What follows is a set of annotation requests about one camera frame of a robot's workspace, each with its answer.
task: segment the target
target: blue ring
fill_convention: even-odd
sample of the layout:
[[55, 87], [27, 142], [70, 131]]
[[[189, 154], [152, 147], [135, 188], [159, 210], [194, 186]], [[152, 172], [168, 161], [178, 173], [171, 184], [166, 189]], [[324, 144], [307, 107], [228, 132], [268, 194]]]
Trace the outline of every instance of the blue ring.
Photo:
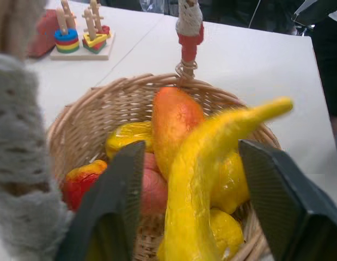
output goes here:
[[71, 41], [74, 40], [75, 38], [78, 38], [77, 31], [75, 29], [68, 29], [68, 34], [63, 35], [60, 30], [57, 30], [54, 33], [54, 38], [58, 41]]

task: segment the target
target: gray knit sleeve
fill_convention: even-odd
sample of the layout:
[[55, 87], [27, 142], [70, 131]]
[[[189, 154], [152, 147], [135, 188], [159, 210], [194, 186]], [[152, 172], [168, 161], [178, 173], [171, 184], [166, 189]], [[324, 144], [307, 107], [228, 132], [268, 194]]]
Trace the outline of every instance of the gray knit sleeve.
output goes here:
[[0, 54], [0, 237], [21, 260], [52, 260], [72, 214], [51, 175], [37, 83]]

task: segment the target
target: red box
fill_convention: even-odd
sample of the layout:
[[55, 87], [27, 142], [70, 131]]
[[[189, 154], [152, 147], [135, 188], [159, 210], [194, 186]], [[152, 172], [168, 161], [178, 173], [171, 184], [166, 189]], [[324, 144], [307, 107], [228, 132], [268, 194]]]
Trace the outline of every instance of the red box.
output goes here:
[[56, 45], [54, 32], [58, 29], [56, 10], [47, 9], [45, 15], [36, 25], [38, 32], [28, 46], [28, 56], [38, 58], [51, 50]]

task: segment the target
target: white table surface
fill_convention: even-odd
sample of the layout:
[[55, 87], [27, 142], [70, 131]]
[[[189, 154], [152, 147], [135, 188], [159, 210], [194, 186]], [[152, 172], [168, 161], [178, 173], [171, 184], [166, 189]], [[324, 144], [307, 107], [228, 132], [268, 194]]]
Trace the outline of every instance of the white table surface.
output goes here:
[[[70, 2], [70, 7], [79, 16], [85, 5]], [[92, 86], [123, 76], [174, 72], [180, 60], [175, 18], [111, 8], [101, 8], [101, 15], [117, 33], [109, 61], [46, 57], [29, 62], [40, 80], [47, 126]], [[197, 79], [231, 91], [249, 105], [292, 97], [293, 113], [269, 126], [299, 167], [337, 203], [337, 152], [310, 38], [205, 23], [197, 63]], [[0, 260], [11, 260], [1, 243]]]
[[[87, 4], [69, 1], [70, 10], [77, 16], [77, 30], [82, 37], [86, 28], [81, 17]], [[47, 8], [61, 7], [60, 0], [50, 0]], [[96, 86], [140, 40], [163, 18], [162, 14], [149, 14], [122, 9], [100, 7], [102, 24], [116, 33], [113, 48], [107, 61], [51, 61], [49, 56], [27, 61], [28, 67], [38, 74], [39, 102], [47, 109], [46, 126], [49, 126], [63, 106], [74, 102], [90, 87]]]
[[[181, 58], [175, 22], [165, 16], [100, 85], [142, 73], [174, 72]], [[204, 26], [196, 79], [230, 91], [249, 105], [291, 97], [293, 112], [268, 126], [301, 170], [337, 203], [337, 152], [311, 38]]]

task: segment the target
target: yellow ring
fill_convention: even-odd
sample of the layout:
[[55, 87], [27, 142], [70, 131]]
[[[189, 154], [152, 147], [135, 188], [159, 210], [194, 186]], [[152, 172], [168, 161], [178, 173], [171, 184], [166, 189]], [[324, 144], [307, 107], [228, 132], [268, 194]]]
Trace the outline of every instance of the yellow ring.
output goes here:
[[73, 43], [72, 45], [57, 45], [56, 44], [56, 46], [57, 46], [58, 49], [69, 51], [69, 50], [72, 50], [72, 49], [78, 47], [79, 42], [77, 41], [77, 42]]

